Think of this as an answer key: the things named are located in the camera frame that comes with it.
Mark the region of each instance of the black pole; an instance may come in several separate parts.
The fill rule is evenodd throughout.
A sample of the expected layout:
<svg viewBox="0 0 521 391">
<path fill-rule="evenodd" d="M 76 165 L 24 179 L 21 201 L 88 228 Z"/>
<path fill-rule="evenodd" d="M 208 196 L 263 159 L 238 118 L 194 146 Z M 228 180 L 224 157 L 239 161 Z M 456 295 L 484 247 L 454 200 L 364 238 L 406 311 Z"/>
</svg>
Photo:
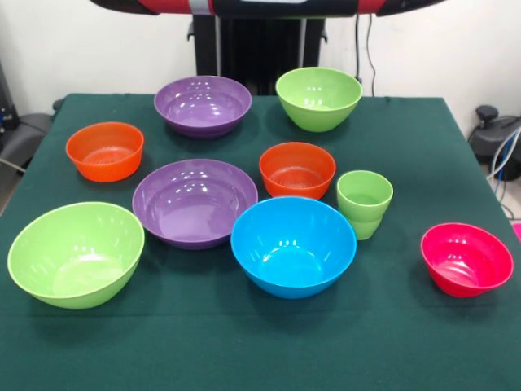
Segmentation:
<svg viewBox="0 0 521 391">
<path fill-rule="evenodd" d="M 0 124 L 5 130 L 14 130 L 18 127 L 20 119 L 16 112 L 11 92 L 7 86 L 6 75 L 0 62 Z"/>
</svg>

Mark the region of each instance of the purple bowl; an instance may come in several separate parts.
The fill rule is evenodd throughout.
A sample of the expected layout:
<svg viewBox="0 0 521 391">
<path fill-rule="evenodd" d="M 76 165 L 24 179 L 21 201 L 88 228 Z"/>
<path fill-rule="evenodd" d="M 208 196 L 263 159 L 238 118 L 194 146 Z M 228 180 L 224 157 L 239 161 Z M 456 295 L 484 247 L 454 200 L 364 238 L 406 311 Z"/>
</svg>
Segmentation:
<svg viewBox="0 0 521 391">
<path fill-rule="evenodd" d="M 174 81 L 155 96 L 157 112 L 178 133 L 217 138 L 231 132 L 252 106 L 252 95 L 235 80 L 195 76 Z"/>
<path fill-rule="evenodd" d="M 143 226 L 165 242 L 202 250 L 226 242 L 235 220 L 258 201 L 241 169 L 224 161 L 181 160 L 139 183 L 132 209 Z"/>
</svg>

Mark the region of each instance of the white wall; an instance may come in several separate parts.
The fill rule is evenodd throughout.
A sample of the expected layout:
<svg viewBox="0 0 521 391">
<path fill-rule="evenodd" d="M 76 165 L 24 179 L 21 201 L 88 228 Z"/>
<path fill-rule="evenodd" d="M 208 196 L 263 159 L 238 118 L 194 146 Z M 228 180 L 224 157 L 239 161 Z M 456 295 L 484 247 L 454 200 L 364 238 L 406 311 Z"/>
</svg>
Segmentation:
<svg viewBox="0 0 521 391">
<path fill-rule="evenodd" d="M 370 53 L 376 94 L 441 96 L 468 134 L 475 108 L 496 105 L 521 115 L 521 1 L 447 0 L 401 15 L 373 18 Z M 361 18 L 366 94 L 372 72 L 366 60 L 368 16 Z M 328 20 L 331 44 L 322 63 L 355 72 L 354 20 Z"/>
<path fill-rule="evenodd" d="M 462 130 L 481 103 L 521 113 L 521 1 L 448 0 L 375 18 L 377 95 L 442 96 Z M 195 73 L 187 15 L 124 15 L 87 0 L 0 0 L 0 59 L 21 113 L 70 92 L 154 93 Z M 367 17 L 362 17 L 364 38 Z M 328 20 L 324 66 L 354 72 L 353 19 Z M 361 76 L 370 86 L 362 39 Z"/>
</svg>

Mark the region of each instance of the green tablecloth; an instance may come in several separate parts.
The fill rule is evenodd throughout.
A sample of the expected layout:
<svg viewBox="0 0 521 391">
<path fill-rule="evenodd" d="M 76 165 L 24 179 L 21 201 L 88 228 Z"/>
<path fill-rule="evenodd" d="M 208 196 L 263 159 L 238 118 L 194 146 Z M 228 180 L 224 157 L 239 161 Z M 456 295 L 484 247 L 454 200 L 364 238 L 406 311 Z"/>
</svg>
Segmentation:
<svg viewBox="0 0 521 391">
<path fill-rule="evenodd" d="M 68 137 L 97 121 L 145 134 L 141 169 L 123 182 L 87 182 L 65 155 Z M 167 130 L 150 95 L 70 95 L 3 217 L 0 256 L 35 217 L 104 200 L 131 209 L 153 169 L 192 157 L 246 170 L 266 197 L 257 161 L 276 143 L 330 151 L 338 177 L 372 169 L 395 187 L 382 226 L 324 293 L 284 301 L 250 283 L 230 246 L 170 248 L 150 235 L 134 277 L 106 305 L 67 311 L 0 274 L 2 390 L 519 390 L 520 274 L 467 300 L 440 292 L 419 241 L 433 224 L 469 222 L 521 258 L 519 242 L 442 99 L 363 99 L 337 130 L 309 134 L 273 97 L 255 98 L 232 134 L 193 141 Z M 335 205 L 331 187 L 325 202 Z"/>
</svg>

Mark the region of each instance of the plastic bowl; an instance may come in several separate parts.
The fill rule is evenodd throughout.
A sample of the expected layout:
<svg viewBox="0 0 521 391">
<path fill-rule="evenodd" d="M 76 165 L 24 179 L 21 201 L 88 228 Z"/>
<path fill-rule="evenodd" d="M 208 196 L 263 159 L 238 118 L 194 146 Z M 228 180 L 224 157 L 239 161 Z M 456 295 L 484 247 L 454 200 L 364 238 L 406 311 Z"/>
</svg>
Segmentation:
<svg viewBox="0 0 521 391">
<path fill-rule="evenodd" d="M 157 169 L 136 188 L 134 214 L 175 247 L 202 250 L 226 242 L 237 217 L 258 201 L 252 179 L 224 161 L 181 160 Z"/>
<path fill-rule="evenodd" d="M 18 234 L 7 268 L 20 288 L 47 304 L 91 308 L 127 284 L 144 244 L 142 225 L 127 209 L 103 202 L 70 204 Z"/>
<path fill-rule="evenodd" d="M 521 241 L 521 222 L 512 224 L 512 228 L 514 229 L 514 232 L 517 235 L 519 241 Z"/>
<path fill-rule="evenodd" d="M 278 197 L 249 208 L 235 223 L 231 248 L 247 276 L 277 297 L 310 297 L 349 267 L 357 239 L 329 205 Z"/>
<path fill-rule="evenodd" d="M 508 248 L 476 226 L 449 222 L 422 238 L 422 254 L 434 282 L 454 297 L 472 297 L 500 287 L 514 272 Z"/>
<path fill-rule="evenodd" d="M 295 69 L 283 74 L 275 88 L 286 114 L 310 132 L 336 128 L 362 97 L 357 79 L 330 68 Z"/>
<path fill-rule="evenodd" d="M 282 143 L 260 157 L 260 173 L 272 197 L 303 196 L 320 200 L 335 176 L 333 156 L 308 143 Z"/>
<path fill-rule="evenodd" d="M 217 138 L 231 132 L 252 105 L 252 95 L 235 80 L 196 76 L 177 80 L 155 96 L 156 111 L 179 134 Z"/>
<path fill-rule="evenodd" d="M 65 150 L 77 170 L 93 182 L 116 182 L 136 172 L 145 138 L 135 126 L 102 122 L 78 130 Z"/>
</svg>

